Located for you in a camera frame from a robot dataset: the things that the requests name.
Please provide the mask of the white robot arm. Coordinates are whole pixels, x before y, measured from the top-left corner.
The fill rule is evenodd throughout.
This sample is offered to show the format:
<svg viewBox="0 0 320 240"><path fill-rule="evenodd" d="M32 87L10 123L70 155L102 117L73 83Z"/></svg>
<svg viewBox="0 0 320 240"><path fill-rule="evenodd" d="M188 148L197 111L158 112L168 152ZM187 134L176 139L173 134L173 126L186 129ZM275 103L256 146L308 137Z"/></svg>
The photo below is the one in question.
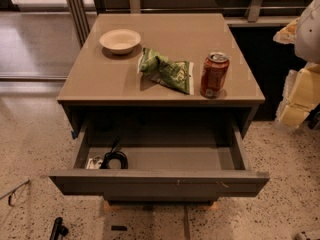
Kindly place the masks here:
<svg viewBox="0 0 320 240"><path fill-rule="evenodd" d="M313 0L301 16L278 31L273 40L293 44L295 55L306 62L290 70L276 111L276 125L295 130L320 104L320 0Z"/></svg>

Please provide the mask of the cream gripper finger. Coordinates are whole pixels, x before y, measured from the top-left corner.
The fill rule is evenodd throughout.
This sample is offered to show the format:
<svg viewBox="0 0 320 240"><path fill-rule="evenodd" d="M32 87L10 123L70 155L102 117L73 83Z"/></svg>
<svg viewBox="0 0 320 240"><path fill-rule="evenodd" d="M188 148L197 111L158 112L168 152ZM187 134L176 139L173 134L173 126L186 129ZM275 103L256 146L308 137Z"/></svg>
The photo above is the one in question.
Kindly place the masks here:
<svg viewBox="0 0 320 240"><path fill-rule="evenodd" d="M307 63L299 71L290 70L278 107L278 121L298 128L310 112L320 104L320 65Z"/></svg>
<svg viewBox="0 0 320 240"><path fill-rule="evenodd" d="M274 35L273 40L280 44L294 44L298 21L296 18L288 23Z"/></svg>

